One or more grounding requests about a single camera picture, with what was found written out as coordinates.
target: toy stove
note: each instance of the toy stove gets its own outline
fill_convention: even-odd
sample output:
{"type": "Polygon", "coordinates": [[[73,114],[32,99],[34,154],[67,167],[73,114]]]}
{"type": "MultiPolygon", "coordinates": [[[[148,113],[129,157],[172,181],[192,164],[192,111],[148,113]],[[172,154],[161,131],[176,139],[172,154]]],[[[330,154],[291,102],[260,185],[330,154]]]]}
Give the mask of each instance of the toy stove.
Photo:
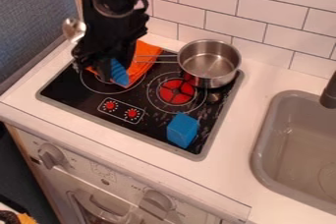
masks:
{"type": "Polygon", "coordinates": [[[190,159],[204,157],[243,78],[217,89],[195,88],[182,79],[177,63],[157,63],[129,88],[105,83],[91,72],[68,66],[39,98],[103,126],[147,141],[190,159]],[[182,149],[167,139],[167,125],[177,113],[199,122],[196,138],[182,149]]]}

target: blue wall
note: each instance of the blue wall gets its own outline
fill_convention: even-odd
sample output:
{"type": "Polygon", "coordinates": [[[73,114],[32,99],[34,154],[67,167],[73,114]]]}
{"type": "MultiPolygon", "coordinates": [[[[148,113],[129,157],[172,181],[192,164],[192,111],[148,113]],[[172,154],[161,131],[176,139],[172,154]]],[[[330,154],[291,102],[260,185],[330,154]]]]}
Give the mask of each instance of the blue wall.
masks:
{"type": "Polygon", "coordinates": [[[62,34],[75,0],[0,0],[0,83],[62,34]]]}

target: sink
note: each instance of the sink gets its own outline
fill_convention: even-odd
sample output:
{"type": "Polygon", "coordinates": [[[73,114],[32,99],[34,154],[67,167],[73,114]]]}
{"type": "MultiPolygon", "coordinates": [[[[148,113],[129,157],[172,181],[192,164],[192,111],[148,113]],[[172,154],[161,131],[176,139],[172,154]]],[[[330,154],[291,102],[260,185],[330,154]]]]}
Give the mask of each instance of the sink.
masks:
{"type": "Polygon", "coordinates": [[[295,90],[277,94],[251,166],[271,191],[336,215],[336,110],[318,99],[295,90]]]}

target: orange towel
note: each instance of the orange towel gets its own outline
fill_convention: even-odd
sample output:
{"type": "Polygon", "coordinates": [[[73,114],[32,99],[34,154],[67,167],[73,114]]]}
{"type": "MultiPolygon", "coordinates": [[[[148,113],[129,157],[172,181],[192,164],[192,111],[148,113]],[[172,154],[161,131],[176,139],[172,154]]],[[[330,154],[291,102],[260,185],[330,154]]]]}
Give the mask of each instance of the orange towel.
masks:
{"type": "MultiPolygon", "coordinates": [[[[151,66],[153,66],[161,52],[162,48],[138,40],[135,58],[127,71],[130,77],[130,84],[126,87],[132,86],[139,78],[141,78],[151,66]]],[[[95,75],[98,75],[92,67],[86,69],[95,75]]]]}

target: spoon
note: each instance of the spoon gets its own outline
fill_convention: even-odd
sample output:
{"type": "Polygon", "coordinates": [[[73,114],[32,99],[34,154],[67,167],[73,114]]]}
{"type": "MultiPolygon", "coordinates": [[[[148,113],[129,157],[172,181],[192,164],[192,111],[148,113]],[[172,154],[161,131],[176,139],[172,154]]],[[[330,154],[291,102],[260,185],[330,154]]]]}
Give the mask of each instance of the spoon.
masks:
{"type": "Polygon", "coordinates": [[[62,24],[63,34],[74,44],[77,44],[86,32],[86,24],[75,18],[68,18],[62,24]]]}

